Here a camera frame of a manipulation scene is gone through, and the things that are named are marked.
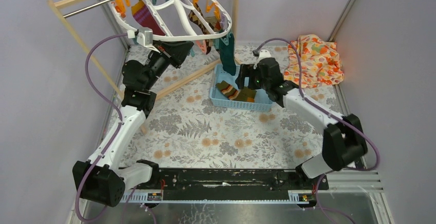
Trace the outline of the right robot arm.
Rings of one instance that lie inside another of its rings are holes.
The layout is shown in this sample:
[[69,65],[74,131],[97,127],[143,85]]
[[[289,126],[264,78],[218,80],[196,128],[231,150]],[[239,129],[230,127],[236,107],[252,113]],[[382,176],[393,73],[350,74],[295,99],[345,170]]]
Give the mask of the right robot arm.
[[284,79],[275,58],[263,58],[257,64],[242,64],[235,82],[239,88],[264,90],[271,101],[305,118],[322,133],[321,153],[295,168],[295,182],[299,188],[308,189],[318,176],[340,171],[367,153],[359,118],[325,109],[304,96],[297,84]]

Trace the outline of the olive orange sock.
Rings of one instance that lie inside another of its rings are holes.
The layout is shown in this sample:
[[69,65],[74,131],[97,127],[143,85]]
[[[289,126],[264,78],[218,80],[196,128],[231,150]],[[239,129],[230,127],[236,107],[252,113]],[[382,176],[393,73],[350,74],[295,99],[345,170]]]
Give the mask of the olive orange sock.
[[254,102],[257,94],[256,90],[243,87],[241,90],[236,89],[226,81],[216,83],[216,88],[231,101]]

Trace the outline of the dark teal sock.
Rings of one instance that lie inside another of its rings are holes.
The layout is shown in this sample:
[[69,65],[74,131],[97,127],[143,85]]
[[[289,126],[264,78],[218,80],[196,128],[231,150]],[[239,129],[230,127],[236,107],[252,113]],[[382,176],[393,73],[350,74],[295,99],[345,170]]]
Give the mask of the dark teal sock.
[[223,65],[223,70],[232,76],[236,74],[236,63],[234,61],[234,35],[228,33],[219,40],[219,53]]

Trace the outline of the white plastic clip hanger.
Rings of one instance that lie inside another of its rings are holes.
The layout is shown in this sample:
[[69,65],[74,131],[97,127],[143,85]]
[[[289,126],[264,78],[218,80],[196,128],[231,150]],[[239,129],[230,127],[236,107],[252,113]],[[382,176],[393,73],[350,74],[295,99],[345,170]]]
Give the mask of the white plastic clip hanger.
[[[121,29],[138,30],[143,28],[132,16],[131,7],[139,0],[113,0],[109,8]],[[153,34],[154,41],[178,42],[178,41],[203,41],[220,39],[231,32],[233,23],[231,15],[218,0],[143,0],[158,25],[166,35]],[[200,16],[193,4],[197,3],[203,13]],[[189,21],[188,14],[193,10],[204,23],[210,34],[203,34],[200,28]],[[216,33],[209,26],[205,17],[215,16],[221,24],[221,32]]]

